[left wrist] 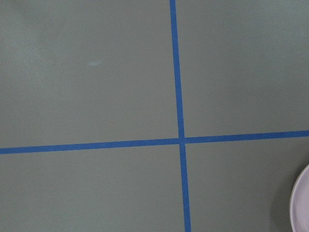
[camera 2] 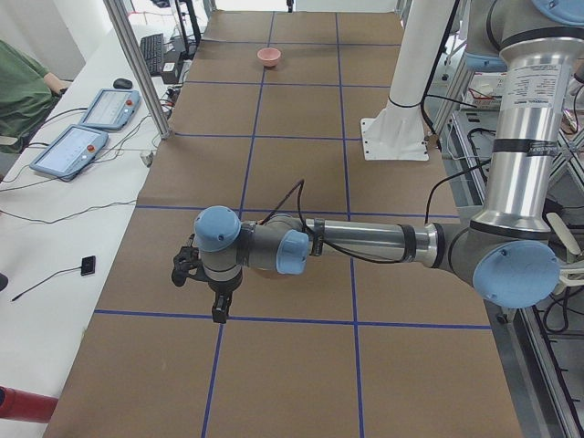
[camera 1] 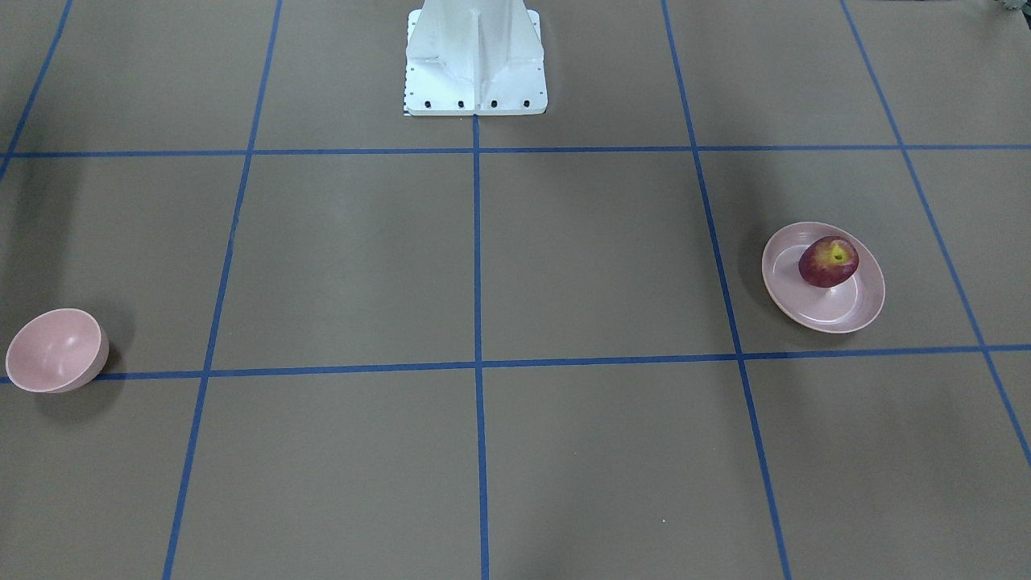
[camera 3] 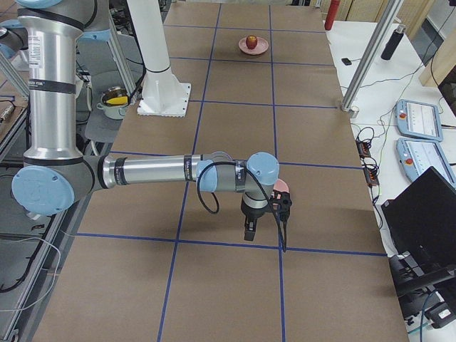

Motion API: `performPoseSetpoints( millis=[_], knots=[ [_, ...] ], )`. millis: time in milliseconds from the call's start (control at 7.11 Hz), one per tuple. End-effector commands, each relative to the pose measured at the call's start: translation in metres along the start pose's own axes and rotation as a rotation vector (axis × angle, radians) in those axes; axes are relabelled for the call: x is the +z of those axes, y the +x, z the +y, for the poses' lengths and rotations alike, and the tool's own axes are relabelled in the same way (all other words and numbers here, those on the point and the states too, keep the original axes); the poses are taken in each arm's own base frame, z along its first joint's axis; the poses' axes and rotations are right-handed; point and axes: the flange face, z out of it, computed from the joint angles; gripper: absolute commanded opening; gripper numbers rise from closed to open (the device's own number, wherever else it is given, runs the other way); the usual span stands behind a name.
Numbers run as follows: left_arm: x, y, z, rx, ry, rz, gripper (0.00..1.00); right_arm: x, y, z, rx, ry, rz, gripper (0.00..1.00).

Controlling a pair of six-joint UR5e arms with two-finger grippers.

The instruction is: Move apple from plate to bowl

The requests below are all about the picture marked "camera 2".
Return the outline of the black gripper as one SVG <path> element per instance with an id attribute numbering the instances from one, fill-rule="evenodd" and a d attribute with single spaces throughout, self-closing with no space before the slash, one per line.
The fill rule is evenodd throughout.
<path id="1" fill-rule="evenodd" d="M 225 324 L 229 319 L 229 308 L 233 298 L 233 293 L 241 286 L 242 276 L 237 275 L 227 281 L 210 280 L 209 288 L 215 293 L 212 306 L 213 322 Z"/>

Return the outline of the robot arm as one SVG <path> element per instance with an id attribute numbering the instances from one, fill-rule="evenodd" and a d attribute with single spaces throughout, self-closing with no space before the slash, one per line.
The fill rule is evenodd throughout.
<path id="1" fill-rule="evenodd" d="M 174 260 L 172 281 L 204 282 L 212 316 L 224 323 L 245 268 L 299 275 L 325 247 L 381 265 L 418 262 L 447 271 L 503 308 L 527 308 L 551 294 L 560 264 L 542 212 L 569 76 L 583 52 L 580 1 L 474 1 L 467 58 L 501 59 L 506 83 L 486 197 L 468 225 L 381 225 L 305 219 L 271 212 L 241 221 L 213 206 Z"/>

